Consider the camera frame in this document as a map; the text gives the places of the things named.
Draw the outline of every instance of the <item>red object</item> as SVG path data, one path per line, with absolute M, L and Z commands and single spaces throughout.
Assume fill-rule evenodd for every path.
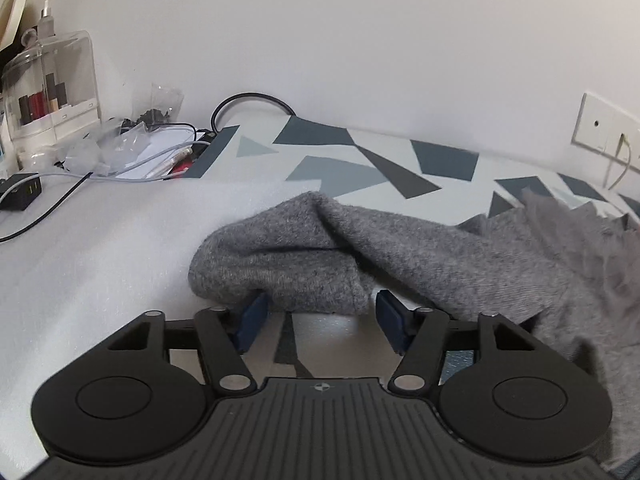
M 31 118 L 33 120 L 41 118 L 40 111 L 38 110 L 36 94 L 32 94 L 29 96 L 29 110 L 31 111 Z
M 31 118 L 36 120 L 47 115 L 47 106 L 44 102 L 44 92 L 37 92 L 29 96 L 29 108 Z
M 179 171 L 188 170 L 191 166 L 193 166 L 193 161 L 191 157 L 187 157 L 184 160 L 181 160 L 174 166 L 174 168 L 169 172 L 169 174 L 178 173 Z
M 36 102 L 38 104 L 38 112 L 40 114 L 40 117 L 44 117 L 45 115 L 47 115 L 48 110 L 47 110 L 47 105 L 45 104 L 45 101 L 44 101 L 44 92 L 37 92 Z

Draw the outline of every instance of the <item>ribbed black plate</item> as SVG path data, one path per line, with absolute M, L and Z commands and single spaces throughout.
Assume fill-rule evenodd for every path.
M 589 458 L 553 466 L 501 463 L 473 452 L 429 405 L 377 379 L 269 379 L 223 400 L 189 442 L 149 462 L 98 468 L 52 458 L 31 480 L 599 480 Z

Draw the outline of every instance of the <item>white cable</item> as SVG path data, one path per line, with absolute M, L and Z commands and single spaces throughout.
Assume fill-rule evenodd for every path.
M 624 135 L 621 134 L 620 135 L 620 140 L 618 141 L 618 146 L 616 147 L 616 155 L 613 156 L 613 158 L 609 159 L 609 163 L 607 164 L 607 172 L 604 175 L 604 180 L 602 181 L 602 187 L 607 189 L 609 187 L 609 176 L 611 175 L 611 168 L 613 168 L 613 163 L 618 161 L 618 155 L 620 154 L 620 151 L 622 150 L 622 147 L 625 145 L 625 143 L 623 142 L 623 137 Z
M 146 158 L 145 160 L 136 162 L 133 166 L 127 166 L 124 170 L 114 171 L 113 173 L 109 173 L 107 174 L 107 176 L 117 176 L 123 173 L 127 173 L 127 171 L 133 170 L 134 168 L 142 166 L 143 164 L 148 163 L 150 160 L 154 160 L 160 155 L 164 155 L 165 153 L 169 153 L 169 152 L 172 152 L 173 150 L 178 150 L 180 148 L 186 148 L 187 146 L 193 146 L 194 144 L 204 144 L 205 146 L 209 146 L 211 143 L 207 142 L 206 140 L 190 140 L 189 142 L 181 142 L 180 144 L 176 144 L 175 146 L 171 146 L 170 148 L 162 150 L 161 152 L 156 153 L 155 155 L 152 155 L 149 158 Z
M 625 169 L 622 171 L 622 173 L 620 173 L 620 176 L 616 179 L 616 181 L 613 184 L 611 184 L 611 186 L 609 186 L 610 191 L 620 183 L 620 181 L 625 177 L 626 172 L 629 171 L 629 167 L 631 167 L 631 160 L 632 160 L 633 153 L 631 151 L 631 143 L 626 138 L 625 134 L 622 134 L 622 142 L 626 144 L 626 148 L 629 150 L 629 158 L 626 161 Z
M 164 175 L 164 176 L 154 176 L 151 178 L 115 178 L 112 176 L 98 176 L 98 175 L 92 175 L 89 177 L 89 180 L 100 180 L 100 181 L 107 181 L 107 182 L 125 182 L 125 183 L 129 183 L 129 184 L 135 184 L 135 183 L 141 183 L 141 182 L 154 182 L 157 180 L 166 180 L 169 178 L 173 178 L 174 176 L 179 176 L 182 175 L 184 173 L 186 173 L 187 170 L 184 171 L 179 171 L 178 173 L 172 173 L 169 175 Z M 16 182 L 15 184 L 13 184 L 12 186 L 9 187 L 9 189 L 7 189 L 2 196 L 0 196 L 0 203 L 2 203 L 2 200 L 5 199 L 5 197 L 11 193 L 16 187 L 21 186 L 22 184 L 24 184 L 25 182 L 28 182 L 30 180 L 35 180 L 36 178 L 40 178 L 41 176 L 70 176 L 73 178 L 82 178 L 84 177 L 84 175 L 80 175 L 80 174 L 75 174 L 75 173 L 68 173 L 66 171 L 59 171 L 57 173 L 36 173 L 33 175 L 30 175 L 18 182 Z

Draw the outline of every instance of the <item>cross logo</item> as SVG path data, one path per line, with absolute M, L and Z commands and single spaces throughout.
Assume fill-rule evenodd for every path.
M 318 383 L 318 384 L 315 384 L 313 388 L 314 388 L 314 390 L 317 390 L 318 392 L 324 393 L 329 388 L 332 388 L 332 386 L 330 386 L 327 383 Z

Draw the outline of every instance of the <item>black charger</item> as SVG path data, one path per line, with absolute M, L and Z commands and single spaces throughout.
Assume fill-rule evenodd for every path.
M 4 195 L 7 189 L 14 184 L 36 173 L 15 173 L 6 180 L 0 179 L 0 196 Z M 24 211 L 29 204 L 42 192 L 40 178 L 32 178 L 15 187 L 2 202 L 0 209 L 8 211 Z

